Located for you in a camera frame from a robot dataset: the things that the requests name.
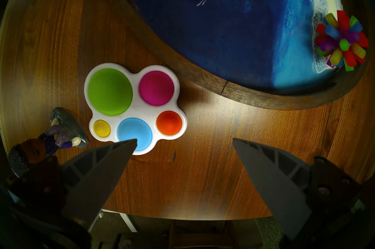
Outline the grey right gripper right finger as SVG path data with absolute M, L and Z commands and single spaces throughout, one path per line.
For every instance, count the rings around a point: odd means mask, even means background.
M 287 240 L 324 240 L 348 223 L 361 185 L 327 158 L 315 156 L 310 165 L 239 138 L 233 147 Z

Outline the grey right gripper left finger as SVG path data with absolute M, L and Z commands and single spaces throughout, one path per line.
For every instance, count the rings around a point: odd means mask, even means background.
M 60 165 L 50 156 L 7 185 L 14 211 L 32 227 L 90 226 L 115 189 L 137 140 L 88 149 Z

